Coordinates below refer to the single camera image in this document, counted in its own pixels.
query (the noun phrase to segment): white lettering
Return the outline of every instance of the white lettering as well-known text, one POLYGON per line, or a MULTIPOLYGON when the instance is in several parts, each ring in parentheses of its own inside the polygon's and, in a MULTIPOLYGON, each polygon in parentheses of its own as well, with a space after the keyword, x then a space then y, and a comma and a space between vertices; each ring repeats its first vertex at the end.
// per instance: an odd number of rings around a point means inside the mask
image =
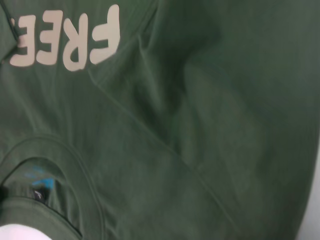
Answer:
POLYGON ((19 18, 20 28, 26 28, 26 34, 19 36, 18 48, 26 48, 27 54, 15 54, 10 59, 10 64, 16 67, 27 67, 35 62, 35 24, 36 16, 28 15, 19 18))
POLYGON ((64 20, 63 29, 68 36, 69 41, 65 45, 63 51, 63 64, 69 71, 77 71, 84 69, 87 62, 87 45, 88 45, 88 16, 81 14, 79 18, 79 34, 73 26, 71 20, 67 18, 64 20), (71 60, 72 52, 78 48, 78 62, 71 60))
POLYGON ((36 60, 41 64, 54 65, 57 62, 62 18, 61 10, 46 10, 43 13, 43 21, 53 23, 53 28, 40 33, 40 41, 44 44, 51 44, 51 51, 38 51, 36 60))
POLYGON ((117 4, 109 8, 107 23, 93 29, 92 38, 95 41, 108 40, 108 47, 92 49, 90 52, 91 63, 101 63, 115 54, 120 41, 119 6, 117 4))

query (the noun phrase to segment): green t-shirt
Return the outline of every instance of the green t-shirt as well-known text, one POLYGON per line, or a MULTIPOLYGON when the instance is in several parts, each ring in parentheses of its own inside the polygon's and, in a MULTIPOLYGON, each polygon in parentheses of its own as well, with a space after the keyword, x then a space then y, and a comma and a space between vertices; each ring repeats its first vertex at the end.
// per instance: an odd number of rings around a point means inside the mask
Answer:
POLYGON ((295 238, 319 137, 318 0, 0 3, 0 225, 295 238))

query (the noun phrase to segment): neckline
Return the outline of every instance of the neckline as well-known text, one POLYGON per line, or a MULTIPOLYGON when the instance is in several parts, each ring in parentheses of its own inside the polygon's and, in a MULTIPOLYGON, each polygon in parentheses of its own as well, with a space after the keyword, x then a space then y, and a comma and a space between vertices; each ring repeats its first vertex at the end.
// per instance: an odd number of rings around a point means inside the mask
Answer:
POLYGON ((73 149, 54 138, 34 136, 15 145, 0 164, 1 185, 20 164, 34 157, 54 162, 64 174, 79 205, 82 237, 103 240, 103 215, 86 167, 73 149))

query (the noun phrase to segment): shirt sleeve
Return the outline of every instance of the shirt sleeve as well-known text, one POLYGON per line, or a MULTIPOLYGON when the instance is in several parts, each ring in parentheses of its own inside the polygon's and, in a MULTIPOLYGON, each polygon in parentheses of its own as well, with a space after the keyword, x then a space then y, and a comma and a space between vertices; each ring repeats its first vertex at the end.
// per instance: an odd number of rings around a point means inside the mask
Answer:
POLYGON ((0 61, 17 45, 17 35, 9 19, 5 5, 0 0, 0 61))

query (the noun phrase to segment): black tag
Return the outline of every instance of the black tag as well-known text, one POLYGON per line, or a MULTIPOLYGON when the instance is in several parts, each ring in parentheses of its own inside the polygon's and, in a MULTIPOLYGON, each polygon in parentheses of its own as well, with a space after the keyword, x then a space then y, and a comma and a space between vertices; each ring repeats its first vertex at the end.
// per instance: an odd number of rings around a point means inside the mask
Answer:
POLYGON ((35 190, 33 189, 33 194, 34 194, 34 199, 37 200, 38 202, 41 202, 43 204, 46 203, 46 199, 45 199, 45 195, 43 193, 43 191, 39 190, 35 190))

